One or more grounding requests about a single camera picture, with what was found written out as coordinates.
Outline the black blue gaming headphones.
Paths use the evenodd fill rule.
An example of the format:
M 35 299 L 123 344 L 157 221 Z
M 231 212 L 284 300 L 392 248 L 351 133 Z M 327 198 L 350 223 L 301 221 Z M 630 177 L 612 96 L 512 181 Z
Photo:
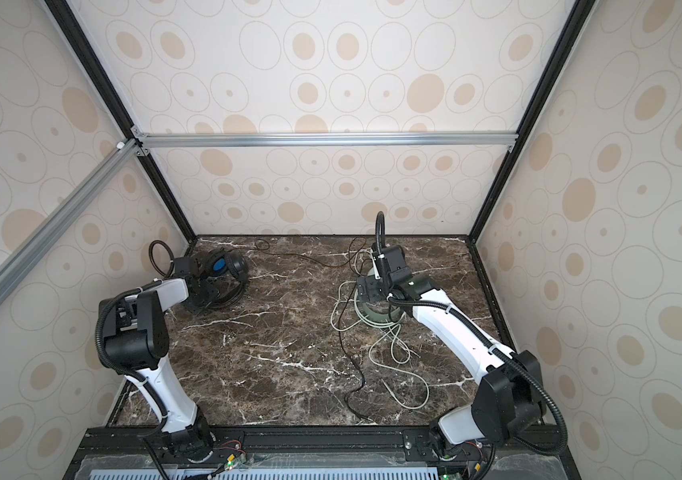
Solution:
M 219 298 L 214 301 L 209 309 L 189 309 L 192 313 L 200 313 L 207 310 L 221 310 L 238 302 L 245 294 L 249 283 L 249 266 L 245 257 L 238 250 L 226 250 L 220 248 L 208 252 L 205 256 L 195 257 L 201 261 L 209 279 L 219 290 Z M 235 286 L 227 292 L 222 292 L 216 282 L 223 280 L 225 276 L 231 276 Z

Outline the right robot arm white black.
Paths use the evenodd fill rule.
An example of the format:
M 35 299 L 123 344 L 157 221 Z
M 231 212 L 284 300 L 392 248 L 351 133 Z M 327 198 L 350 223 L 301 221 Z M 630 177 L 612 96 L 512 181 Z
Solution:
M 475 440 L 494 446 L 520 438 L 551 413 L 562 415 L 543 387 L 538 360 L 515 352 L 486 333 L 449 298 L 431 277 L 414 274 L 398 245 L 372 245 L 373 273 L 358 281 L 365 300 L 384 301 L 437 336 L 466 368 L 477 385 L 471 404 L 436 420 L 437 446 L 447 449 Z

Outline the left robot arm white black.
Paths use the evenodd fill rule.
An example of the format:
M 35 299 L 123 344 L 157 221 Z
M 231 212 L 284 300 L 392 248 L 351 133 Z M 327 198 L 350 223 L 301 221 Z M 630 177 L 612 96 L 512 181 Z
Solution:
M 184 278 L 156 279 L 102 300 L 95 347 L 101 364 L 124 376 L 156 415 L 166 448 L 200 463 L 214 450 L 205 415 L 186 394 L 169 360 L 165 313 L 190 297 Z

